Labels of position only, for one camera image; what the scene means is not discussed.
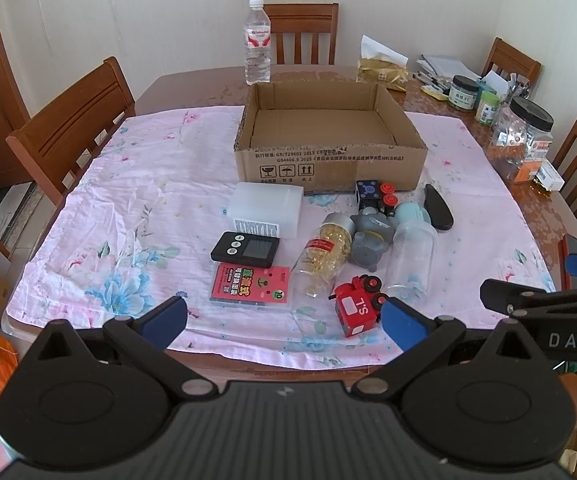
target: silver bottle cap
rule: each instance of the silver bottle cap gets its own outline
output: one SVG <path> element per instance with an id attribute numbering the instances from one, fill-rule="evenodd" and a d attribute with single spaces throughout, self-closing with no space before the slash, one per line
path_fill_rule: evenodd
<path id="1" fill-rule="evenodd" d="M 355 222 L 350 219 L 350 216 L 344 213 L 329 213 L 326 215 L 324 222 L 321 223 L 321 225 L 326 224 L 339 225 L 339 227 L 350 234 L 351 238 L 355 235 Z"/>

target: gray toy figure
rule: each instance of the gray toy figure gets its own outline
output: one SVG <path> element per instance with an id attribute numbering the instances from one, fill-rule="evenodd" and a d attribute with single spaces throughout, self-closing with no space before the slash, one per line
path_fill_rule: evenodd
<path id="1" fill-rule="evenodd" d="M 350 247 L 348 261 L 369 272 L 377 270 L 377 264 L 393 243 L 395 227 L 391 218 L 380 213 L 374 207 L 365 207 L 361 214 L 350 217 L 355 222 L 357 231 Z"/>

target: green jar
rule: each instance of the green jar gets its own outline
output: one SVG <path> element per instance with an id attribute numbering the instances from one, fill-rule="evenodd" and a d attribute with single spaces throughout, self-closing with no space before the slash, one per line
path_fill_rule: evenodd
<path id="1" fill-rule="evenodd" d="M 481 93 L 479 105 L 475 112 L 475 120 L 481 124 L 492 124 L 497 110 L 499 110 L 499 97 L 493 92 L 485 90 Z"/>

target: red toy train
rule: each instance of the red toy train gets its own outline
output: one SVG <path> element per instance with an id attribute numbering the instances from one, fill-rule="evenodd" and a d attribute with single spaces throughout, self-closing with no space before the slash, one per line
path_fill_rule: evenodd
<path id="1" fill-rule="evenodd" d="M 382 280 L 377 276 L 355 276 L 351 283 L 342 283 L 335 288 L 335 312 L 344 329 L 344 335 L 366 332 L 379 322 L 380 311 L 388 296 L 380 292 Z"/>

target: red bottle label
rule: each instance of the red bottle label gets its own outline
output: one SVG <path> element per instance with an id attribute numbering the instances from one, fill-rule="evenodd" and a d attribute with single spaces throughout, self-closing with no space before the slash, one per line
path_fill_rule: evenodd
<path id="1" fill-rule="evenodd" d="M 310 247 L 321 249 L 327 253 L 332 253 L 332 248 L 335 247 L 335 244 L 328 240 L 322 240 L 321 238 L 313 238 L 312 240 L 308 240 L 308 243 L 306 244 L 306 248 Z"/>

